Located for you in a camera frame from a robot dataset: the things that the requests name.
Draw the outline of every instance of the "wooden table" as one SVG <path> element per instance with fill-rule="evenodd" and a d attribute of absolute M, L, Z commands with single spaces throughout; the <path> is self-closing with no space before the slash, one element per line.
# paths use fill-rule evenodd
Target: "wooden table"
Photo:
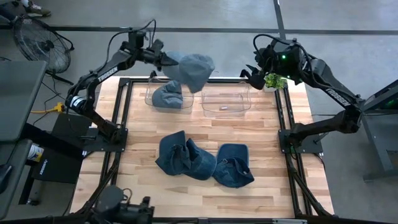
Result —
<path fill-rule="evenodd" d="M 102 84 L 96 107 L 106 119 L 113 113 L 119 77 Z M 201 94 L 195 95 L 191 114 L 159 113 L 144 102 L 147 84 L 136 83 L 129 109 L 129 139 L 122 154 L 117 186 L 132 189 L 131 203 L 151 197 L 155 217 L 221 217 L 221 218 L 291 218 L 294 216 L 285 157 L 279 151 L 280 129 L 274 93 L 250 90 L 252 106 L 242 118 L 207 118 L 201 107 Z M 312 116 L 303 84 L 289 91 L 296 122 L 311 123 Z M 211 178 L 195 180 L 186 175 L 169 176 L 155 160 L 159 141 L 166 135 L 185 130 L 187 137 L 216 155 L 224 143 L 242 143 L 249 148 L 249 166 L 255 181 L 231 189 Z M 93 153 L 85 159 L 73 198 L 71 212 L 82 207 L 97 187 L 104 153 Z M 303 154 L 307 184 L 314 196 L 333 213 L 323 166 L 311 154 Z M 298 190 L 300 208 L 304 211 L 302 193 Z"/>

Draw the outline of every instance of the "concrete floor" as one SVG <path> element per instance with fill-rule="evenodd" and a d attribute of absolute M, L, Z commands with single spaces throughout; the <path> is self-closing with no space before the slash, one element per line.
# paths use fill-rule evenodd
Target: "concrete floor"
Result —
<path fill-rule="evenodd" d="M 158 27 L 194 28 L 257 28 L 278 29 L 273 0 L 36 0 L 52 10 L 51 25 L 139 27 L 151 18 Z M 323 30 L 398 30 L 398 1 L 394 0 L 279 0 L 285 29 Z M 60 32 L 69 38 L 76 50 L 72 64 L 62 74 L 75 82 L 99 67 L 105 58 L 106 46 L 112 32 Z M 214 76 L 237 76 L 245 64 L 254 65 L 252 38 L 256 34 L 242 33 L 184 33 L 159 32 L 165 50 L 202 53 L 213 57 Z M 287 35 L 298 41 L 311 54 L 324 59 L 334 76 L 354 93 L 367 98 L 375 91 L 397 79 L 398 35 Z M 125 40 L 119 36 L 111 47 L 114 52 Z M 267 39 L 259 39 L 265 46 Z M 13 47 L 11 31 L 0 30 L 0 56 L 25 60 Z M 149 75 L 150 65 L 137 64 L 118 75 Z M 44 81 L 52 85 L 49 78 Z M 67 85 L 57 82 L 57 91 L 65 96 Z M 320 90 L 307 88 L 314 120 L 325 119 L 322 114 L 334 114 L 341 108 Z M 53 96 L 41 88 L 34 109 L 42 109 L 47 98 Z M 55 105 L 54 99 L 48 105 Z M 38 116 L 29 117 L 33 122 Z M 51 130 L 57 115 L 50 114 L 37 126 Z M 398 222 L 398 179 L 378 180 L 365 184 L 362 176 L 379 169 L 376 152 L 370 147 L 364 130 L 355 134 L 331 133 L 322 140 L 325 151 L 326 176 L 335 213 L 344 218 Z M 60 215 L 68 204 L 73 186 L 48 184 L 39 212 L 31 208 L 13 210 L 8 218 L 21 213 L 26 217 Z"/>

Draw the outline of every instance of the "blue denim cap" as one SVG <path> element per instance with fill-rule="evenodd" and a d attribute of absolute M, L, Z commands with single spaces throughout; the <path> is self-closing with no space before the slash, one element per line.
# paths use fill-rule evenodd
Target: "blue denim cap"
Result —
<path fill-rule="evenodd" d="M 159 108 L 181 109 L 182 103 L 181 84 L 174 80 L 156 89 L 152 95 L 152 104 Z"/>
<path fill-rule="evenodd" d="M 187 85 L 191 93 L 199 92 L 215 69 L 213 59 L 207 55 L 167 52 L 178 65 L 162 67 L 165 76 Z"/>
<path fill-rule="evenodd" d="M 238 188 L 253 182 L 247 145 L 223 144 L 217 153 L 217 166 L 213 177 L 227 187 Z"/>
<path fill-rule="evenodd" d="M 197 147 L 192 139 L 185 142 L 184 131 L 160 140 L 155 162 L 168 175 L 185 174 L 198 180 L 209 179 L 216 169 L 216 158 Z"/>

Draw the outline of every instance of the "transparent container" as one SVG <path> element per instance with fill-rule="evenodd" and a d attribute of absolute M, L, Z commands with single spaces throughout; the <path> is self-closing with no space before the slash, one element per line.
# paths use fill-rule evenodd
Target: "transparent container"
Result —
<path fill-rule="evenodd" d="M 206 117 L 242 117 L 251 107 L 250 85 L 247 83 L 211 84 L 201 91 L 201 105 Z"/>
<path fill-rule="evenodd" d="M 145 103 L 151 106 L 154 110 L 162 113 L 183 113 L 189 114 L 192 112 L 192 105 L 193 105 L 193 94 L 189 91 L 186 85 L 181 85 L 182 90 L 182 105 L 181 108 L 169 108 L 169 107 L 159 107 L 155 106 L 152 102 L 152 97 L 154 92 L 162 87 L 163 85 L 167 84 L 169 80 L 163 80 L 158 77 L 150 78 L 148 81 L 148 87 L 145 93 Z"/>

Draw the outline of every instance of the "black robotic arm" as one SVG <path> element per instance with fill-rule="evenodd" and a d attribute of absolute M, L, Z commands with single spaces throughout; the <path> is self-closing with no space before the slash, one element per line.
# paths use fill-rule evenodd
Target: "black robotic arm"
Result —
<path fill-rule="evenodd" d="M 78 83 L 68 91 L 65 100 L 67 111 L 71 109 L 89 118 L 97 125 L 100 135 L 107 142 L 118 143 L 121 140 L 122 130 L 117 124 L 103 119 L 94 110 L 96 87 L 117 72 L 133 67 L 136 61 L 151 63 L 158 70 L 161 70 L 162 66 L 178 65 L 178 62 L 161 52 L 164 45 L 160 40 L 155 40 L 151 47 L 143 49 L 145 36 L 145 32 L 130 32 L 129 41 L 122 43 L 110 61 L 82 76 Z M 82 90 L 86 90 L 86 96 L 78 95 Z"/>
<path fill-rule="evenodd" d="M 272 38 L 272 42 L 266 48 L 258 49 L 256 39 L 261 36 Z M 281 131 L 282 151 L 289 152 L 292 146 L 299 148 L 305 138 L 309 136 L 317 138 L 320 133 L 358 131 L 362 115 L 360 108 L 364 100 L 339 82 L 325 61 L 308 54 L 296 38 L 281 40 L 271 35 L 259 34 L 254 38 L 253 44 L 256 49 L 255 60 L 261 70 L 248 66 L 252 70 L 252 74 L 247 75 L 252 86 L 262 88 L 265 82 L 262 81 L 263 84 L 259 85 L 258 80 L 264 80 L 268 74 L 276 73 L 293 80 L 296 85 L 304 82 L 313 88 L 323 90 L 345 109 L 333 118 L 311 124 L 296 123 L 291 130 Z"/>

